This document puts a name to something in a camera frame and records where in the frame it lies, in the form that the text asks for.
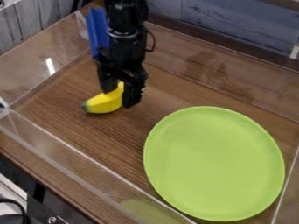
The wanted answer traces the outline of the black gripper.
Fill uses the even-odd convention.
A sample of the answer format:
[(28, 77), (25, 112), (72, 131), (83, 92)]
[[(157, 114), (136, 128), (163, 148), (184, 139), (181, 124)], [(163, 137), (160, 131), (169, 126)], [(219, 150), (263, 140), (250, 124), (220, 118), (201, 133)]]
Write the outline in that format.
[(107, 29), (109, 48), (97, 49), (97, 78), (103, 92), (107, 94), (117, 88), (117, 80), (124, 82), (123, 106), (128, 109), (141, 101), (145, 89), (147, 73), (143, 68), (145, 59), (145, 27), (128, 32)]

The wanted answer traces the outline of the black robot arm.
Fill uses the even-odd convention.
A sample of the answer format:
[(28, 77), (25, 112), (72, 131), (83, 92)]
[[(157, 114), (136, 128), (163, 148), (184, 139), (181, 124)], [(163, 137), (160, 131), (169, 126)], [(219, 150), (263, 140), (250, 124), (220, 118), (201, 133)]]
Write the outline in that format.
[(104, 0), (108, 46), (97, 47), (99, 85), (105, 94), (124, 83), (121, 104), (131, 108), (141, 101), (148, 73), (143, 67), (145, 54), (155, 50), (147, 38), (155, 35), (145, 27), (148, 4), (145, 0)]

